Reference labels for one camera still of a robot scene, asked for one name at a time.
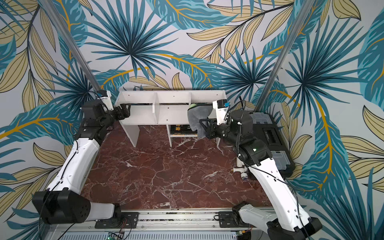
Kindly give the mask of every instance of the plastic case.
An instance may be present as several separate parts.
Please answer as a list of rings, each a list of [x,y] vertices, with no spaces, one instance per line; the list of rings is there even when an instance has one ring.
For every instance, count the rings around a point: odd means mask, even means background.
[[[295,164],[273,118],[267,113],[251,113],[250,115],[253,118],[254,134],[272,152],[281,176],[290,177],[295,169]]]

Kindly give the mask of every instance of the black book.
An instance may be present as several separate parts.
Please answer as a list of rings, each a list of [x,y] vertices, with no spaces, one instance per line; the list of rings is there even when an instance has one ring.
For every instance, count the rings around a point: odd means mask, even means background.
[[[170,126],[171,135],[197,135],[197,131],[192,131],[189,125],[171,125]]]

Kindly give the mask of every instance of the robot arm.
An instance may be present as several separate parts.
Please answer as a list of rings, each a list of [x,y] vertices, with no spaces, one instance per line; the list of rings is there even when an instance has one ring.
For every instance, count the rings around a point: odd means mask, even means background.
[[[284,183],[271,152],[253,134],[253,119],[249,113],[235,110],[223,114],[228,108],[221,109],[221,111],[216,109],[217,119],[200,121],[206,130],[206,137],[209,139],[220,137],[233,145],[233,151],[238,154],[238,159],[245,163],[260,182],[276,212],[272,215],[250,204],[241,203],[233,208],[237,220],[262,229],[272,240],[305,239],[320,230],[322,228],[320,221],[310,217],[298,204]]]
[[[84,118],[61,170],[46,191],[36,192],[32,197],[32,203],[47,224],[81,223],[119,218],[121,215],[116,204],[93,203],[79,195],[108,132],[107,128],[115,120],[130,115],[130,105],[113,107],[111,93],[104,90],[99,93],[102,94],[100,99],[88,101],[82,106]]]

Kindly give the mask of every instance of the gray towel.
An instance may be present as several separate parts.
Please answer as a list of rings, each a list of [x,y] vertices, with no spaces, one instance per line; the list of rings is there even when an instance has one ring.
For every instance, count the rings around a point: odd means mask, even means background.
[[[188,122],[192,131],[197,130],[197,138],[202,139],[205,137],[205,130],[200,124],[200,119],[206,119],[212,112],[211,105],[195,105],[188,109]]]

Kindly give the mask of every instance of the marble surface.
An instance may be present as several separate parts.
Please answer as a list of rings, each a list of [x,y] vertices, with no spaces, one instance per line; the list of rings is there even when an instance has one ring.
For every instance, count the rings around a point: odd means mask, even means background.
[[[230,173],[232,147],[214,139],[174,138],[166,126],[140,126],[134,148],[119,124],[101,146],[82,196],[122,209],[271,206],[257,181]]]

